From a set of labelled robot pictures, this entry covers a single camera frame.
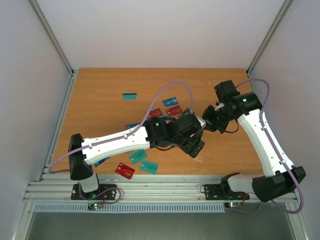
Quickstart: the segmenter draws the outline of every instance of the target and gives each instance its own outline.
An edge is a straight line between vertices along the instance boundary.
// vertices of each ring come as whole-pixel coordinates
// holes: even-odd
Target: gray floor
[[[252,210],[255,204],[241,209]],[[226,213],[35,212],[28,240],[290,240],[289,217],[271,204]]]

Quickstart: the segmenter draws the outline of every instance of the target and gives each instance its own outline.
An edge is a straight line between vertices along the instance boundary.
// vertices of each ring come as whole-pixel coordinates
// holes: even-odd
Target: black mounting bracket
[[[79,194],[79,184],[76,183],[75,185],[73,185],[73,188],[72,188],[71,200],[114,201],[116,199],[116,194],[117,194],[117,191],[115,189],[110,189],[110,190],[106,191],[105,192],[106,197],[104,194],[102,194],[98,197],[96,197],[96,196],[109,188],[116,188],[116,187],[117,187],[117,185],[115,185],[115,184],[99,184],[99,188],[96,191],[92,191],[92,192],[88,192],[88,193],[82,192],[82,197],[84,198],[83,199],[82,197],[80,197],[80,194]]]
[[[205,184],[204,186],[204,195],[205,200],[212,201],[212,200],[228,200],[228,201],[235,201],[235,200],[243,200],[243,197],[239,194],[239,192],[229,192],[227,196],[222,191],[220,184]],[[249,200],[249,194],[245,192],[241,192],[245,198],[245,200]]]

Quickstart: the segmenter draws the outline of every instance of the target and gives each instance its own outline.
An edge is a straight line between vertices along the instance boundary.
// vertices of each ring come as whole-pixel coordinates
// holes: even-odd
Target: wooden table
[[[194,112],[201,116],[208,105],[215,105],[214,86],[225,80],[238,84],[247,79],[244,69],[208,68],[81,68],[58,139],[54,160],[68,150],[70,137],[80,133],[83,138],[94,138],[125,130],[125,125],[139,123],[157,92],[166,84],[181,81],[193,93]],[[239,87],[250,92],[249,84]],[[136,92],[137,100],[122,100],[122,93]],[[162,100],[177,97],[184,110],[190,106],[187,90],[181,85],[167,89],[154,105],[165,114]],[[228,130],[236,129],[234,122]],[[259,158],[248,136],[240,127],[235,134],[205,131],[203,150],[193,159],[178,147],[169,151],[147,149],[147,161],[158,164],[157,174],[226,175],[235,172],[261,174]],[[110,157],[95,168],[96,173],[114,174],[120,162],[135,169],[135,174],[146,174],[133,165],[129,153]],[[54,170],[69,168],[68,158]]]

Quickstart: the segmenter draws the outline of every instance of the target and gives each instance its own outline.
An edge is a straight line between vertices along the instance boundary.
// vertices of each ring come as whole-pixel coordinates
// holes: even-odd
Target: white wall
[[[284,0],[38,0],[74,69],[247,68]]]
[[[68,73],[27,0],[0,1],[0,239],[37,180]]]
[[[303,166],[304,216],[319,239],[320,182],[320,1],[294,1],[253,78],[271,85],[267,118],[282,148],[297,166]],[[265,96],[263,85],[254,90]]]

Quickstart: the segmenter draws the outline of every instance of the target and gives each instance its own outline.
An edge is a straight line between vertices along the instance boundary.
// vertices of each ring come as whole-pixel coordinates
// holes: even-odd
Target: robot
[[[240,94],[231,80],[214,87],[218,98],[217,107],[209,105],[202,116],[188,109],[178,118],[153,117],[142,125],[97,138],[83,138],[79,133],[70,139],[68,151],[89,146],[69,155],[71,180],[78,181],[84,199],[100,193],[99,180],[92,165],[102,159],[133,150],[178,147],[195,158],[205,143],[204,131],[221,134],[226,132],[230,121],[237,121],[245,130],[261,161],[264,176],[256,177],[239,172],[221,179],[220,189],[228,199],[234,193],[255,194],[262,202],[268,202],[291,193],[306,176],[302,166],[295,166],[282,150],[271,131],[262,104],[256,94]]]

